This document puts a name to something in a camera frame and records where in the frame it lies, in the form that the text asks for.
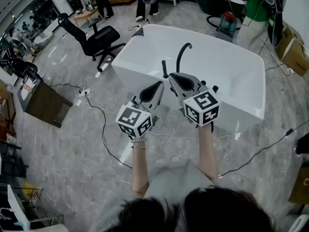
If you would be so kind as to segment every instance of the white sneaker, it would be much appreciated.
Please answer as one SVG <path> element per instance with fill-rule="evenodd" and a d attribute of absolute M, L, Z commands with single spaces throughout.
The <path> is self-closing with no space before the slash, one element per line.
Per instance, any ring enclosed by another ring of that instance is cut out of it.
<path fill-rule="evenodd" d="M 142 17 L 141 15 L 135 18 L 135 21 L 142 21 L 144 19 L 144 17 Z"/>
<path fill-rule="evenodd" d="M 160 11 L 158 10 L 157 13 L 153 13 L 152 15 L 153 15 L 153 16 L 156 16 L 156 15 L 158 15 L 159 13 L 160 13 Z"/>

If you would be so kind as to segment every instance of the white bathtub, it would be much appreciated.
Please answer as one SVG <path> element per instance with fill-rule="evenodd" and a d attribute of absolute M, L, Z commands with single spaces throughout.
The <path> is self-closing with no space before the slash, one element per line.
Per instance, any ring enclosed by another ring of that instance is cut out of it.
<path fill-rule="evenodd" d="M 221 99 L 220 116 L 215 125 L 230 132 L 241 132 L 264 118 L 265 68 L 257 54 L 232 43 L 194 31 L 147 25 L 144 36 L 134 36 L 112 62 L 116 73 L 133 92 L 139 85 L 162 80 L 163 105 L 179 109 L 179 99 L 163 78 L 161 61 L 168 73 L 176 72 L 181 47 L 191 43 L 180 63 L 180 72 L 217 85 Z"/>

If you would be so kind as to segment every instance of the chair armrest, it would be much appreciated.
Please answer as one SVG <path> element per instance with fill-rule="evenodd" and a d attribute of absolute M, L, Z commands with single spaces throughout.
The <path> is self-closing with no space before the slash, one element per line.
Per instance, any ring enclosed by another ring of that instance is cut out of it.
<path fill-rule="evenodd" d="M 93 26 L 97 26 L 97 23 L 100 22 L 101 20 L 102 20 L 102 18 L 96 19 L 93 23 L 90 23 L 89 28 L 93 27 Z"/>

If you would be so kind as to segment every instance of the black office chair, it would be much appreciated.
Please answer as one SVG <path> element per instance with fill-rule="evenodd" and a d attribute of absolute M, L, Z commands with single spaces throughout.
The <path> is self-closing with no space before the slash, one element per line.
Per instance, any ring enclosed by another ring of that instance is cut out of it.
<path fill-rule="evenodd" d="M 97 23 L 101 20 L 97 19 L 89 25 L 89 27 L 93 27 L 95 33 L 87 40 L 86 34 L 70 22 L 68 14 L 62 13 L 58 16 L 59 26 L 75 37 L 82 45 L 85 55 L 92 56 L 93 61 L 96 61 L 97 56 L 102 56 L 97 67 L 99 72 L 102 72 L 100 67 L 105 57 L 109 55 L 115 58 L 116 56 L 111 51 L 126 45 L 122 43 L 111 47 L 112 43 L 120 38 L 120 34 L 111 26 L 106 26 L 98 31 Z"/>

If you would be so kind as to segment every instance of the gray tile floor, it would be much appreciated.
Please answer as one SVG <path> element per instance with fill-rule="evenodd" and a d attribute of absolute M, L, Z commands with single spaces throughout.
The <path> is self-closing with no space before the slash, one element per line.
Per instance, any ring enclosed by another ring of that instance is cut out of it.
<path fill-rule="evenodd" d="M 99 29 L 106 25 L 113 26 L 121 35 L 116 43 L 126 43 L 134 32 L 128 31 L 128 27 L 138 24 L 135 22 L 136 6 L 136 2 L 131 6 L 114 6 L 115 16 L 101 23 Z M 194 2 L 182 1 L 176 7 L 169 2 L 160 2 L 159 7 L 160 14 L 149 17 L 151 23 L 215 33 L 215 29 L 206 22 L 207 15 Z M 50 85 L 86 83 L 95 92 L 98 101 L 117 113 L 120 106 L 126 103 L 128 94 L 113 68 L 109 66 L 96 78 L 98 60 L 93 62 L 91 57 L 84 55 L 80 44 L 72 36 L 64 35 L 65 31 L 58 29 L 54 39 L 35 61 L 40 73 L 45 74 L 46 79 L 50 77 L 46 82 Z M 258 52 L 261 47 L 262 43 L 258 42 L 254 50 Z M 266 68 L 276 66 L 266 47 L 261 56 Z M 278 68 L 266 72 L 265 115 L 276 108 L 280 96 L 277 110 L 261 124 L 242 133 L 238 140 L 234 137 L 214 138 L 221 174 L 239 167 L 260 148 L 271 145 L 287 130 L 309 119 L 306 105 L 309 100 L 309 89 L 306 87 L 308 81 L 308 74 L 304 78 L 295 73 L 285 76 Z M 78 100 L 74 88 L 57 86 L 55 90 L 72 102 Z M 126 163 L 131 164 L 130 152 L 125 150 L 129 140 L 119 132 L 114 122 L 115 116 L 97 103 L 92 93 L 89 99 L 93 105 L 106 111 L 106 141 L 110 151 L 118 157 L 128 153 Z M 15 105 L 15 129 L 18 142 L 23 148 L 23 158 L 29 165 L 28 181 L 44 187 L 46 206 L 65 215 L 65 224 L 70 231 L 87 231 L 111 193 L 119 189 L 130 189 L 110 169 L 111 162 L 102 143 L 97 115 L 83 102 L 69 110 L 62 128 L 58 129 L 23 113 L 16 97 Z M 158 116 L 160 120 L 153 133 L 197 138 L 195 126 L 189 124 L 179 111 L 161 106 Z M 224 177 L 239 188 L 251 192 L 278 223 L 292 206 L 288 198 L 301 163 L 301 159 L 292 152 L 292 146 L 296 139 L 308 133 L 308 129 L 308 124 L 302 126 L 279 144 L 259 154 L 248 166 Z M 215 128 L 215 137 L 227 134 Z M 147 134 L 147 137 L 150 167 L 158 159 L 166 160 L 173 156 L 191 158 L 197 162 L 197 140 L 155 137 L 151 134 Z M 114 159 L 112 163 L 119 178 L 130 181 L 128 168 L 119 165 Z"/>

